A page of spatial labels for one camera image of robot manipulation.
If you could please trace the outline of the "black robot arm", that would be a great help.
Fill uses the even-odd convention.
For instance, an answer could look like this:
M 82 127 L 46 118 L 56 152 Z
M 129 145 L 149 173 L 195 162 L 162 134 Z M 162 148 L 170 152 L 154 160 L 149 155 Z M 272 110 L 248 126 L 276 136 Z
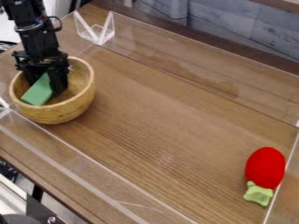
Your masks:
M 48 16 L 42 0 L 1 0 L 8 19 L 13 21 L 13 30 L 18 34 L 22 50 L 13 51 L 14 67 L 22 71 L 32 86 L 42 74 L 49 75 L 50 91 L 58 95 L 68 87 L 68 54 L 60 51 L 54 27 Z

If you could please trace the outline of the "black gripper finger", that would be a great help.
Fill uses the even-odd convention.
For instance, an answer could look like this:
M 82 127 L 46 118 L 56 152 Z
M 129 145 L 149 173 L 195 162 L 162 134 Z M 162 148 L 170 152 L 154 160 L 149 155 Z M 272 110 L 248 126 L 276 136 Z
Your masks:
M 58 95 L 68 88 L 68 73 L 66 67 L 49 66 L 46 70 L 50 80 L 50 90 L 54 95 Z
M 28 81 L 28 84 L 32 86 L 44 74 L 45 74 L 44 71 L 25 71 L 24 77 Z

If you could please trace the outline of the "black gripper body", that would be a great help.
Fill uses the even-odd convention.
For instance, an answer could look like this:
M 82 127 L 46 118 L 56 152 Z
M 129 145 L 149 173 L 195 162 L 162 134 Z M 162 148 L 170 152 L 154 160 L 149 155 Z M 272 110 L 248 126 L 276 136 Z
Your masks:
M 14 67 L 29 77 L 40 77 L 49 67 L 54 67 L 60 74 L 69 73 L 68 54 L 57 51 L 56 55 L 45 57 L 29 56 L 25 51 L 13 51 Z

